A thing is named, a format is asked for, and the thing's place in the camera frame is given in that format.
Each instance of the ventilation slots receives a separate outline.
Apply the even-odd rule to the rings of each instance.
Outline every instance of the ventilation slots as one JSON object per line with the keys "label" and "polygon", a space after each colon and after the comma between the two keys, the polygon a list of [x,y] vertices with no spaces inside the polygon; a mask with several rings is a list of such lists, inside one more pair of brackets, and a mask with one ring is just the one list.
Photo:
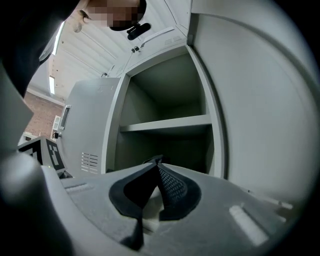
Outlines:
{"label": "ventilation slots", "polygon": [[162,190],[162,200],[164,207],[170,207],[176,204],[186,195],[186,187],[182,181],[172,177],[169,173],[159,168],[161,177],[160,189]]}
{"label": "ventilation slots", "polygon": [[175,36],[174,38],[173,38],[173,41],[174,42],[176,42],[176,41],[179,41],[179,40],[181,40],[182,38],[178,35],[178,36]]}
{"label": "ventilation slots", "polygon": [[169,45],[169,44],[171,44],[171,43],[172,43],[172,38],[164,41],[164,45],[165,45],[165,46],[166,46],[166,45]]}
{"label": "ventilation slots", "polygon": [[81,170],[92,174],[98,174],[98,156],[82,152]]}

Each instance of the brick wall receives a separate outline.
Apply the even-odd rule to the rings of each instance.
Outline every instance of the brick wall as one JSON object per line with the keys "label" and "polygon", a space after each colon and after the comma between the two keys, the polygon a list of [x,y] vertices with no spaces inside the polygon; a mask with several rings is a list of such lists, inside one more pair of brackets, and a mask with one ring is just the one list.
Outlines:
{"label": "brick wall", "polygon": [[24,101],[33,112],[33,117],[25,131],[50,139],[55,117],[61,117],[63,107],[29,92],[25,94]]}

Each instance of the white ceiling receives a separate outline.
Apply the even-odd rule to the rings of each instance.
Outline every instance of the white ceiling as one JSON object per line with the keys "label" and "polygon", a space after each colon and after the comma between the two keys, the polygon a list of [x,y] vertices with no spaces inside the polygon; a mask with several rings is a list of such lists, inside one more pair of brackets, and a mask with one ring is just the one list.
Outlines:
{"label": "white ceiling", "polygon": [[140,23],[148,22],[152,28],[133,41],[127,39],[126,31],[116,32],[92,23],[75,33],[71,15],[65,21],[57,54],[49,58],[48,73],[55,78],[56,98],[65,102],[77,81],[100,78],[118,57],[129,53],[145,37],[176,24],[188,29],[190,5],[191,0],[147,0]]}

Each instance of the white locker door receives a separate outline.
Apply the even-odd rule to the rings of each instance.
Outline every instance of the white locker door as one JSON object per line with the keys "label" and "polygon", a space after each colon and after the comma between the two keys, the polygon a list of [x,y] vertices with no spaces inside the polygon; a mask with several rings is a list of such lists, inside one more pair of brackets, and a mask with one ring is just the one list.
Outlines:
{"label": "white locker door", "polygon": [[[215,10],[223,14],[225,6]],[[310,90],[313,69],[304,66],[306,77],[272,40],[208,13],[192,14],[193,40],[188,43],[221,103],[228,141],[226,178],[270,198],[301,203],[320,166],[319,113]],[[278,22],[274,29],[282,28],[286,26]]]}
{"label": "white locker door", "polygon": [[74,177],[101,173],[102,146],[119,78],[79,81],[63,110],[57,139],[67,171]]}

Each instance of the white wall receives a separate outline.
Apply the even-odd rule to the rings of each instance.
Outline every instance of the white wall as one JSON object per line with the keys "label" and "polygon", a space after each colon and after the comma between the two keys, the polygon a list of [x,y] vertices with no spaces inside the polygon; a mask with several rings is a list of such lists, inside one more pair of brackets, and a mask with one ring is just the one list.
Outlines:
{"label": "white wall", "polygon": [[49,61],[43,63],[33,75],[30,86],[50,95],[49,87]]}
{"label": "white wall", "polygon": [[122,107],[120,126],[157,120],[159,119],[156,105],[143,90],[130,80]]}
{"label": "white wall", "polygon": [[200,15],[194,46],[221,101],[228,179],[303,201],[320,167],[319,116],[306,82],[280,52],[230,21]]}

